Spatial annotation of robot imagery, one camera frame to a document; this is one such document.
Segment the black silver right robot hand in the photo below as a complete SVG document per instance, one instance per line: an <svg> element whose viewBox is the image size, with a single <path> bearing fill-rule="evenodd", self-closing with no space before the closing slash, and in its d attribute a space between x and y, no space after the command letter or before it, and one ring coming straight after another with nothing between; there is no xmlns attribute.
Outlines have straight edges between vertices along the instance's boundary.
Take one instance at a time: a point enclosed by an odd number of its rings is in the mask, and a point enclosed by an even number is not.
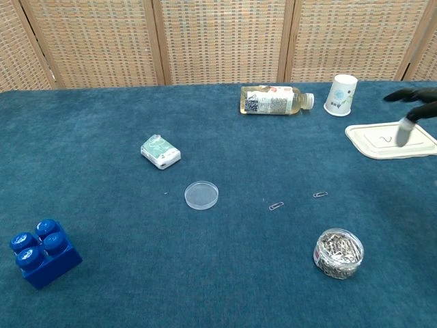
<svg viewBox="0 0 437 328"><path fill-rule="evenodd" d="M421 101L423 104L414 107L399 121L399 127L395 137L395 143L399 147L407 144L410 134L417 122L422 119L436 117L436 88L403 88L383 98L386 102L414 102Z"/></svg>

